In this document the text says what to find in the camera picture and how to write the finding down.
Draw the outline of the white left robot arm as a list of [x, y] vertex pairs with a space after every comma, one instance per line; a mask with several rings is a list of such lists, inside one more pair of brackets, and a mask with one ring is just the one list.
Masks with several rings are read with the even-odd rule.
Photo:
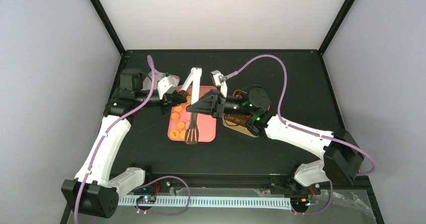
[[110, 218], [119, 200], [145, 183], [146, 170], [140, 167], [129, 167], [110, 178], [114, 160], [141, 108], [158, 107], [164, 113], [184, 102], [183, 94], [177, 91], [179, 82], [180, 77], [158, 71], [126, 68], [121, 72], [89, 156], [75, 177], [61, 187], [75, 217], [81, 213]]

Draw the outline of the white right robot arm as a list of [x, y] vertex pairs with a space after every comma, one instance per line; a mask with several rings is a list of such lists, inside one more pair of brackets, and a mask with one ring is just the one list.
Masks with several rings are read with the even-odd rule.
[[305, 187], [320, 182], [353, 185], [364, 155], [342, 144], [343, 141], [356, 144], [347, 131], [323, 131], [285, 120], [270, 112], [270, 105], [264, 89], [252, 86], [247, 91], [227, 96], [217, 89], [210, 90], [186, 110], [216, 119], [240, 116], [250, 134], [282, 141], [317, 156], [318, 160], [298, 165], [287, 177], [286, 186], [292, 193], [300, 193]]

